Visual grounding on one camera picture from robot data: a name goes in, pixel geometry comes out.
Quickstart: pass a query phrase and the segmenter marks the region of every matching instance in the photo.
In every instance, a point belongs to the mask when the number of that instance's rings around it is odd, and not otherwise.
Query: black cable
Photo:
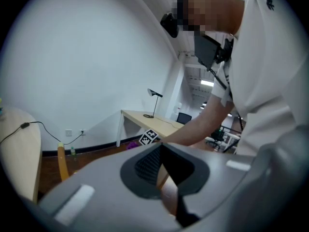
[[[222,153],[225,153],[226,151],[228,151],[229,149],[231,149],[232,147],[234,147],[236,144],[238,144],[238,142],[240,141],[240,139],[236,140],[234,143],[232,143],[229,147],[227,147]]]
[[[77,138],[75,138],[72,142],[68,143],[68,144],[63,144],[63,145],[70,145],[71,143],[73,143],[76,139],[78,139],[81,135],[83,135],[84,132],[82,132],[82,134],[80,134]]]
[[[161,120],[161,121],[163,121],[163,122],[165,122],[165,123],[168,123],[168,124],[172,125],[172,127],[174,127],[174,125],[173,125],[172,123],[169,123],[169,122],[167,122],[167,121],[165,121],[165,120]]]
[[[20,128],[21,128],[21,129],[24,129],[24,128],[28,127],[30,124],[35,124],[35,123],[40,123],[40,124],[42,124],[43,127],[44,127],[44,129],[45,129],[45,131],[46,131],[49,135],[51,135],[51,136],[52,136],[53,138],[55,138],[57,141],[61,142],[59,139],[57,139],[56,137],[54,137],[54,136],[46,129],[45,125],[44,125],[42,122],[40,122],[40,121],[34,121],[34,122],[26,122],[26,123],[21,124],[14,132],[12,132],[10,135],[7,135],[5,138],[3,138],[2,141],[0,142],[0,144],[2,144],[2,142],[3,142],[4,140],[6,140],[7,138],[9,138],[10,136],[12,136],[13,134],[15,134],[15,133],[18,131],[18,129],[20,129]],[[84,132],[82,132],[82,134],[80,134],[80,135],[79,135],[77,138],[75,138],[72,142],[70,142],[70,143],[68,143],[68,144],[63,144],[63,145],[69,145],[69,144],[73,143],[76,139],[78,139],[80,136],[82,136],[83,133],[84,133]]]
[[[216,80],[221,84],[221,86],[222,86],[224,89],[227,89],[226,85],[220,80],[219,77],[217,77],[216,72],[214,72],[213,69],[210,69],[209,71],[214,75],[214,77],[215,77]]]
[[[241,132],[242,132],[243,131],[243,124],[242,124],[242,119],[241,119],[239,113],[238,113],[238,118],[239,118],[240,128],[241,128]]]
[[[17,128],[14,132],[12,132],[10,135],[7,135],[5,138],[3,138],[3,139],[1,140],[1,142],[0,142],[0,144],[2,144],[2,142],[3,142],[5,139],[7,139],[7,138],[9,138],[10,136],[14,135],[20,128],[21,128],[21,126],[18,127],[18,128]]]
[[[44,127],[44,129],[45,129],[45,131],[46,131],[49,135],[51,135],[51,136],[52,136],[53,138],[55,138],[57,141],[61,142],[59,139],[57,139],[56,137],[54,137],[52,134],[49,133],[49,131],[46,129],[45,125],[44,125],[42,122],[40,122],[40,121],[35,121],[35,122],[30,122],[29,124],[34,124],[34,123],[40,123],[40,124],[42,124],[43,127]]]

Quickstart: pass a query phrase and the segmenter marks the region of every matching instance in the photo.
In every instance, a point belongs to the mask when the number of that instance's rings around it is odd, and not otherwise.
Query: white wall
[[[153,110],[147,88],[164,95],[175,61],[135,0],[32,0],[3,49],[3,105],[29,112],[64,143],[86,129],[76,148],[114,142],[121,109]],[[125,123],[122,138],[140,133]],[[56,150],[41,132],[42,150]]]
[[[165,95],[160,100],[159,111],[166,118],[171,118],[173,113],[178,94],[181,89],[181,84],[184,77],[184,53],[181,53],[179,59],[175,62],[174,66],[169,73],[168,80],[166,82],[164,93]]]
[[[199,116],[199,114],[203,111],[201,109],[201,105],[203,104],[203,99],[192,99],[192,102],[190,104],[190,108],[188,111],[188,114],[192,116],[192,119]]]
[[[192,95],[186,78],[183,78],[183,82],[177,97],[177,102],[180,102],[182,104],[182,107],[180,109],[181,113],[187,114],[190,111]]]

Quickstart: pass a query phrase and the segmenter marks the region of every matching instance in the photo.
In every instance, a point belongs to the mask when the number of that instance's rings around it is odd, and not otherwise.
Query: white table
[[[228,140],[227,145],[225,146],[224,150],[226,150],[231,145],[231,142],[232,142],[233,139],[235,139],[235,140],[239,140],[240,139],[240,137],[238,137],[238,136],[236,136],[234,134],[231,134],[229,132],[225,132],[225,134],[228,135],[230,137],[230,139]]]
[[[122,127],[124,124],[124,120],[128,118],[135,124],[139,125],[145,129],[153,129],[156,133],[159,134],[161,138],[167,137],[173,134],[175,131],[183,127],[183,124],[178,123],[176,121],[161,117],[159,115],[154,115],[154,118],[146,118],[143,115],[148,114],[152,115],[152,113],[148,112],[140,112],[140,111],[129,111],[129,110],[121,110],[121,118],[119,121],[118,134],[117,134],[117,143],[116,146],[120,146]]]
[[[11,134],[21,124],[35,119],[17,109],[4,109],[0,116],[0,141]],[[0,145],[0,160],[4,171],[16,192],[36,203],[41,170],[41,133],[38,124],[30,124],[25,129],[6,139]]]

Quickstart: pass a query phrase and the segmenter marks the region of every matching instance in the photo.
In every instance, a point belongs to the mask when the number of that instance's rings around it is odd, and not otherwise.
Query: ceiling light
[[[201,84],[213,87],[213,83],[212,82],[208,82],[208,81],[202,80]]]

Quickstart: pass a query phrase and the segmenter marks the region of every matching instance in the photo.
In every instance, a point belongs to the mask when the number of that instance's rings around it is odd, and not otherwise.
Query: black logo on shirt
[[[267,7],[270,9],[270,10],[274,10],[275,6],[272,4],[272,1],[273,0],[267,0]]]

